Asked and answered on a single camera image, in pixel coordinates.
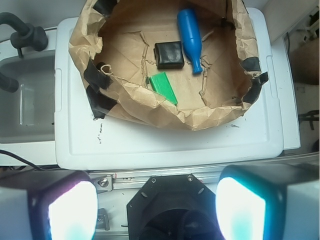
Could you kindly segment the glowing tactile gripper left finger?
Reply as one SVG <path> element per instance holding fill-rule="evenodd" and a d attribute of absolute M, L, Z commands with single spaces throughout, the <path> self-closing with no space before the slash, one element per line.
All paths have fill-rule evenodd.
<path fill-rule="evenodd" d="M 91 240 L 97 218 L 97 189 L 84 171 L 0 175 L 2 240 Z"/>

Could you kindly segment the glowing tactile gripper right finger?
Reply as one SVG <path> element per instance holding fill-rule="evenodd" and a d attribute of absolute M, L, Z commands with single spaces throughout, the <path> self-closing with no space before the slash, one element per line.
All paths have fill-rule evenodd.
<path fill-rule="evenodd" d="M 227 240 L 320 238 L 317 165 L 228 165 L 215 193 L 218 225 Z"/>

